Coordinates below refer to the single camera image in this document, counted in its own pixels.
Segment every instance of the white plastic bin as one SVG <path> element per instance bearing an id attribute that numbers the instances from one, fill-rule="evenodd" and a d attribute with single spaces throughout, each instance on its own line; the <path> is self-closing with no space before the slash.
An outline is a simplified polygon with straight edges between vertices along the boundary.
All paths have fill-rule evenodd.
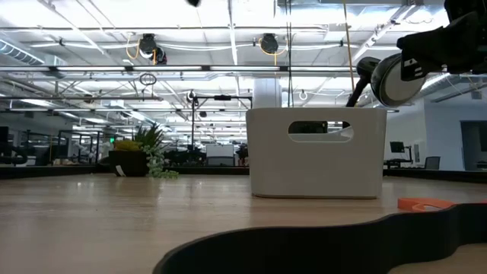
<path id="1" fill-rule="evenodd" d="M 247 111 L 252 193 L 269 197 L 377 198 L 382 187 L 386 119 L 386 110 L 373 108 Z M 288 128 L 297 121 L 346 121 L 351 128 L 315 136 L 290 136 Z"/>

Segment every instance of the plant pot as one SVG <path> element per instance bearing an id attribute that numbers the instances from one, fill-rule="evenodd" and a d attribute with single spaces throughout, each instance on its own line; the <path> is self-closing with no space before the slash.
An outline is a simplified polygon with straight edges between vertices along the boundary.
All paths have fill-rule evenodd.
<path id="1" fill-rule="evenodd" d="M 109 151 L 108 156 L 110 169 L 118 177 L 144 177 L 149 172 L 143 151 Z"/>

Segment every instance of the office chair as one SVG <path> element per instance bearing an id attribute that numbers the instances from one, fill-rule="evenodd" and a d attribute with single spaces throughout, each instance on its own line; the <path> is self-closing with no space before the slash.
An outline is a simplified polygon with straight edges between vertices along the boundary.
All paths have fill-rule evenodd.
<path id="1" fill-rule="evenodd" d="M 439 170 L 440 169 L 440 157 L 432 156 L 425 159 L 425 169 L 427 170 Z"/>

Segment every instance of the green plant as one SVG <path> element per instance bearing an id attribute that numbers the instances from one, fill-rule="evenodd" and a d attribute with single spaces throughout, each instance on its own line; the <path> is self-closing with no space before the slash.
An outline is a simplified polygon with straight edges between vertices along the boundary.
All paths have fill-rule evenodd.
<path id="1" fill-rule="evenodd" d="M 139 151 L 140 143 L 131 140 L 115 141 L 116 151 Z"/>
<path id="2" fill-rule="evenodd" d="M 149 176 L 154 178 L 164 178 L 164 179 L 176 179 L 179 176 L 179 173 L 176 171 L 171 170 L 164 170 L 164 155 L 162 154 L 161 147 L 154 147 L 150 145 L 146 145 L 142 147 L 143 152 L 145 152 L 147 156 L 147 166 L 149 167 Z"/>
<path id="3" fill-rule="evenodd" d="M 139 142 L 142 148 L 147 145 L 152 148 L 158 147 L 164 137 L 162 130 L 158 128 L 157 124 L 152 124 L 150 129 L 139 128 L 134 136 L 134 141 Z"/>

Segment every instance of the table surface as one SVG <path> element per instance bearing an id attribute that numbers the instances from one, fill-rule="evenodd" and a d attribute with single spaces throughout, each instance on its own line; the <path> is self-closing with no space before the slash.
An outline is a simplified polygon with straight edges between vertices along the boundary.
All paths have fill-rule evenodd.
<path id="1" fill-rule="evenodd" d="M 252 197 L 248 176 L 112 174 L 0 180 L 0 273 L 150 273 L 170 249 L 238 228 L 342 225 L 398 212 L 398 197 L 479 202 L 487 185 L 385 177 L 374 200 Z M 487 244 L 390 273 L 486 273 Z"/>

